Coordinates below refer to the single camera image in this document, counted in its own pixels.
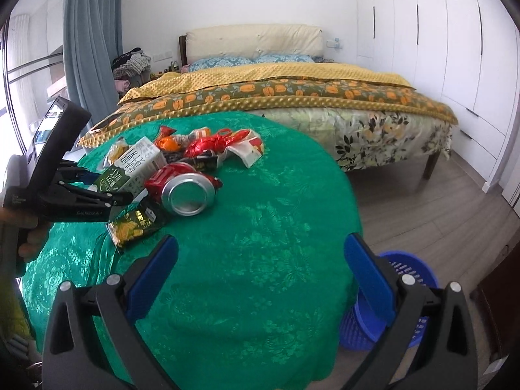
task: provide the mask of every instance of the green snack package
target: green snack package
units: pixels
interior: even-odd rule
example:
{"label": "green snack package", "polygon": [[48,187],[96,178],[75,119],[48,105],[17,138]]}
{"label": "green snack package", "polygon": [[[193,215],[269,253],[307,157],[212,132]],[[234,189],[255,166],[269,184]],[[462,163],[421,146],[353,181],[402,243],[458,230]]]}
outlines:
{"label": "green snack package", "polygon": [[123,252],[130,242],[158,231],[167,221],[168,213],[147,196],[135,209],[107,223],[107,229],[118,251]]}

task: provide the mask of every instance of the screen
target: screen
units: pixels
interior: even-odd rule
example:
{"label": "screen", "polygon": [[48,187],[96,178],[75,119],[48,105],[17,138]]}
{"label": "screen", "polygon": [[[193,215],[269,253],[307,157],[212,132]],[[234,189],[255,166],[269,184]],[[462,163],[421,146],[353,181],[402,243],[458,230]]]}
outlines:
{"label": "screen", "polygon": [[33,144],[34,144],[34,155],[36,158],[40,156],[42,153],[42,149],[49,138],[50,133],[53,131],[54,126],[58,123],[61,115],[63,114],[64,109],[61,108],[56,102],[54,102],[53,106],[49,109],[45,117],[43,118],[38,130],[34,134]]}

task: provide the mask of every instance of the blue floral pillow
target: blue floral pillow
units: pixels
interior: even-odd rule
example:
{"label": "blue floral pillow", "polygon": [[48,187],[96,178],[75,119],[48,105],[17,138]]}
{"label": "blue floral pillow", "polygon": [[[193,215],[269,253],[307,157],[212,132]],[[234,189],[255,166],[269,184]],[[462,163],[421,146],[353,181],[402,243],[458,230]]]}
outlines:
{"label": "blue floral pillow", "polygon": [[190,65],[189,71],[194,72],[201,69],[210,69],[211,67],[244,66],[244,64],[254,64],[254,61],[246,57],[201,58]]}
{"label": "blue floral pillow", "polygon": [[254,60],[255,63],[314,63],[311,56],[304,54],[267,54]]}

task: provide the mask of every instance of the blue gripper pad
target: blue gripper pad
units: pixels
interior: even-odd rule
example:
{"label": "blue gripper pad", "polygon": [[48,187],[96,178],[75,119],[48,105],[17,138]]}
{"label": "blue gripper pad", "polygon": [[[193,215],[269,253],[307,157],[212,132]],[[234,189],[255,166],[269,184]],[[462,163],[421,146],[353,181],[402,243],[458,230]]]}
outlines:
{"label": "blue gripper pad", "polygon": [[93,185],[100,175],[100,173],[95,172],[84,172],[80,174],[79,178],[84,185]]}
{"label": "blue gripper pad", "polygon": [[173,236],[167,237],[126,295],[126,319],[130,324],[146,317],[177,263],[178,255],[177,240]]}
{"label": "blue gripper pad", "polygon": [[365,242],[360,242],[354,234],[349,234],[343,247],[345,260],[370,308],[390,326],[396,316],[394,293],[367,253],[370,249],[365,249],[363,245],[366,245]]}

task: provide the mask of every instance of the wall outlet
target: wall outlet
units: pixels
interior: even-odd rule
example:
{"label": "wall outlet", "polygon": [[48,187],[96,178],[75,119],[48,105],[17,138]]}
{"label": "wall outlet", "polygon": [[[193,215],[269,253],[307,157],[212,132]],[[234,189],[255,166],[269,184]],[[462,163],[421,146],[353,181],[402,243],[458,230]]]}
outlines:
{"label": "wall outlet", "polygon": [[327,41],[327,48],[342,48],[342,45],[340,44],[340,39],[336,38],[334,41]]}

